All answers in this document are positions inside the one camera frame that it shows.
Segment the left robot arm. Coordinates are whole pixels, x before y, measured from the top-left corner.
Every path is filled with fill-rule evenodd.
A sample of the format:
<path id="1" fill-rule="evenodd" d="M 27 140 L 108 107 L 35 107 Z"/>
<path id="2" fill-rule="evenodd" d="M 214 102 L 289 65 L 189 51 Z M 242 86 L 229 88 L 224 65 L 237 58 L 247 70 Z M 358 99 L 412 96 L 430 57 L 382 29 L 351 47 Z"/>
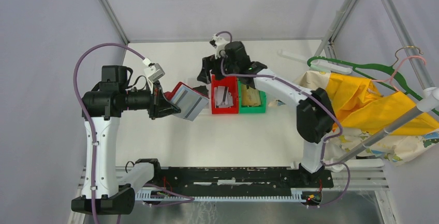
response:
<path id="1" fill-rule="evenodd" d="M 132 69 L 103 66 L 101 81 L 86 92 L 80 103 L 87 137 L 86 175 L 81 195 L 71 202 L 74 212 L 90 215 L 128 215 L 136 193 L 147 183 L 157 186 L 163 173 L 157 159 L 138 159 L 121 178 L 115 168 L 116 136 L 122 113 L 146 110 L 154 120 L 181 112 L 163 93 L 159 82 L 152 89 L 132 90 Z"/>

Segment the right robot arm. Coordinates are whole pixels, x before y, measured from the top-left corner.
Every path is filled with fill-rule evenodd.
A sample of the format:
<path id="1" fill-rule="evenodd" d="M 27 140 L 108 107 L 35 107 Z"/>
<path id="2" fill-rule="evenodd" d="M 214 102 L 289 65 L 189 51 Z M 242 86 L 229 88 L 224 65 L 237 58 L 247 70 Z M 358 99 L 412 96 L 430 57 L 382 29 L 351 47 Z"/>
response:
<path id="1" fill-rule="evenodd" d="M 306 187 L 314 186 L 320 179 L 323 164 L 324 142 L 330 138 L 337 118 L 327 92 L 311 90 L 277 76 L 265 64 L 252 61 L 240 41 L 213 38 L 210 45 L 213 55 L 202 59 L 197 80 L 211 83 L 211 77 L 222 80 L 235 77 L 240 83 L 274 96 L 296 110 L 296 127 L 304 139 L 303 158 L 299 163 L 299 181 Z"/>

